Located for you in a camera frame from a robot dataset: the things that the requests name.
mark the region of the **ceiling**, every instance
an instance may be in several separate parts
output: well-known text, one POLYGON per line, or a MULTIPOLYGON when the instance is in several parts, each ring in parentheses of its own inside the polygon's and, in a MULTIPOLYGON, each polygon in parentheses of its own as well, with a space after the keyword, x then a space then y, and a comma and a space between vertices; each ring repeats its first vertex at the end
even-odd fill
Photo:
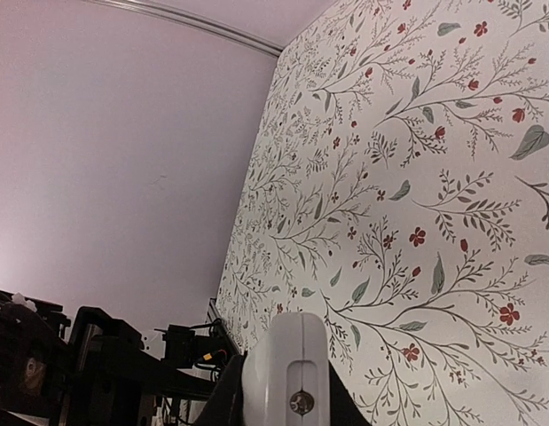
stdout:
POLYGON ((0 0, 0 288, 140 330, 202 321, 275 65, 132 12, 0 0))
POLYGON ((153 0, 285 47, 335 0, 153 0))

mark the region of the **metal rod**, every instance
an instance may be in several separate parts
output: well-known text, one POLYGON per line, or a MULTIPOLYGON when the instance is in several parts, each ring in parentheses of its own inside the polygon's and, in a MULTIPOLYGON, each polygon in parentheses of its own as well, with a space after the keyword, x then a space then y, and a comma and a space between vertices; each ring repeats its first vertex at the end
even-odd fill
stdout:
POLYGON ((170 22, 186 25, 187 27, 199 29, 215 36, 220 36, 230 42, 241 44, 261 53, 278 58, 283 48, 263 40, 255 35, 250 35, 236 28, 228 27, 222 23, 215 22, 208 18, 177 9, 164 4, 148 2, 146 0, 82 0, 86 3, 102 4, 113 6, 125 11, 142 13, 154 18, 160 18, 170 22))

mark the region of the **wire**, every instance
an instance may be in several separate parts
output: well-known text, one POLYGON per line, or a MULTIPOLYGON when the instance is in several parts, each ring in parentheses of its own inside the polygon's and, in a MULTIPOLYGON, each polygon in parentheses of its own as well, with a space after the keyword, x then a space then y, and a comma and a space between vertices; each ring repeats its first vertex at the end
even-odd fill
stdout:
POLYGON ((200 329, 200 328, 212 328, 213 326, 216 326, 219 322, 221 322, 221 319, 217 318, 209 324, 201 324, 199 326, 192 326, 192 327, 189 327, 189 329, 190 330, 197 330, 197 329, 200 329))

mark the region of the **white plastic part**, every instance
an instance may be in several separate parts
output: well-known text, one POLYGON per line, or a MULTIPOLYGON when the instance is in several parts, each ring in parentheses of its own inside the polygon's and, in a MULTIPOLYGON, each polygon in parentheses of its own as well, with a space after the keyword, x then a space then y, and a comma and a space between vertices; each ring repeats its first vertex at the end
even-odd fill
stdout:
POLYGON ((32 312, 37 312, 35 303, 32 302, 31 300, 26 300, 26 298, 20 293, 16 293, 14 296, 12 296, 12 301, 15 304, 21 304, 22 306, 26 306, 32 312))
POLYGON ((329 361, 321 319, 310 313, 275 317, 245 360, 242 389, 246 426, 329 426, 329 361), (304 415, 290 407, 300 391, 314 400, 304 415))

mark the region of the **floral wallpaper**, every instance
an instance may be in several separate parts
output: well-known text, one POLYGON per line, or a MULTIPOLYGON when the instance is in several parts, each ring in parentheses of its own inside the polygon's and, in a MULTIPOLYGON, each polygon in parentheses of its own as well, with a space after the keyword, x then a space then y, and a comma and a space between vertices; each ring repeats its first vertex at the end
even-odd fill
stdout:
POLYGON ((283 52, 218 307, 315 312, 384 425, 549 425, 549 0, 348 0, 283 52))

